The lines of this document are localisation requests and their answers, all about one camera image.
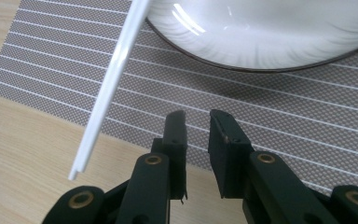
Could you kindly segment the grey striped placemat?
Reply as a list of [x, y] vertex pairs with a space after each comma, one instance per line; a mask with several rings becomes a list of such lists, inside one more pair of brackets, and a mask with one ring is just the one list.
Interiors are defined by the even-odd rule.
[[[85, 124], [128, 9], [127, 0], [21, 0], [0, 51], [0, 96]], [[294, 72], [242, 73], [191, 59], [144, 26], [103, 132], [149, 147], [167, 114], [182, 110], [187, 159], [208, 168], [214, 109], [310, 187], [358, 186], [358, 53]]]

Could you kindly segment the white saucer with dark rim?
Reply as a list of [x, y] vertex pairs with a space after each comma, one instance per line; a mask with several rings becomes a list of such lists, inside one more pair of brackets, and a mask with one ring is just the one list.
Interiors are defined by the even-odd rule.
[[154, 0], [148, 22], [215, 66], [281, 71], [358, 50], [358, 0]]

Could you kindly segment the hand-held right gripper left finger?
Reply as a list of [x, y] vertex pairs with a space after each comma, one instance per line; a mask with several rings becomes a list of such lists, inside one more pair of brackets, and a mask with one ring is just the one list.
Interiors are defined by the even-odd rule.
[[151, 152], [164, 154], [169, 158], [171, 199], [187, 198], [187, 131], [186, 113], [183, 110], [177, 110], [167, 115], [163, 136], [153, 140]]

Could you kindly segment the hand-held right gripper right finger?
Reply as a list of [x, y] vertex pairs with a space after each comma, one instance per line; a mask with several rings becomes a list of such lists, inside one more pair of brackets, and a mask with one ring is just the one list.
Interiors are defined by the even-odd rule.
[[254, 152], [239, 123], [228, 112], [210, 112], [208, 153], [222, 198], [240, 199], [245, 192], [245, 164]]

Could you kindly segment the white straw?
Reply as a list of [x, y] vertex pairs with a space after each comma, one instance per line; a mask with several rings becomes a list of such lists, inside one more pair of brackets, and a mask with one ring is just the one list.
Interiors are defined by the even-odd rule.
[[117, 91], [119, 81], [152, 2], [153, 0], [131, 0], [130, 10], [120, 31], [113, 55], [107, 66], [101, 88], [68, 175], [69, 180], [75, 180], [79, 173], [84, 173], [86, 170], [103, 121]]

